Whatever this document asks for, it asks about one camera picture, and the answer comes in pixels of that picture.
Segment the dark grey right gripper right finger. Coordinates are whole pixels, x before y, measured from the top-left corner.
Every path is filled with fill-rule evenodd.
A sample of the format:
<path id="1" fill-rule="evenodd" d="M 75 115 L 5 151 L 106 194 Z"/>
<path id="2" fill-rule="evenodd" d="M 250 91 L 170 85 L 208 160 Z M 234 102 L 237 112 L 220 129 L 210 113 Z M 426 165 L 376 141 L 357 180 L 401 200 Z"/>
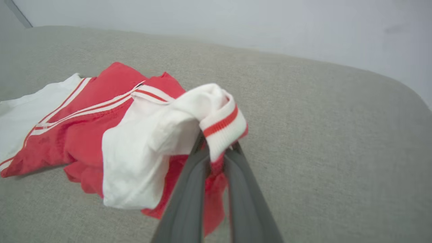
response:
<path id="1" fill-rule="evenodd" d="M 268 204 L 239 142 L 225 151 L 233 243 L 283 243 Z"/>

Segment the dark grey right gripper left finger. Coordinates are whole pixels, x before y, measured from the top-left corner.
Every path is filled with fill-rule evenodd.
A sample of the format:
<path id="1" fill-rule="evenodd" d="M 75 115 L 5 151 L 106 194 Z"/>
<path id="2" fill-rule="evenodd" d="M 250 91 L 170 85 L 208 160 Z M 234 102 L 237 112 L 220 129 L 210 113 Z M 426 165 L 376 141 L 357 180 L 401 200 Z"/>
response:
<path id="1" fill-rule="evenodd" d="M 153 234 L 152 243 L 204 241 L 205 181 L 209 173 L 209 148 L 200 132 Z"/>

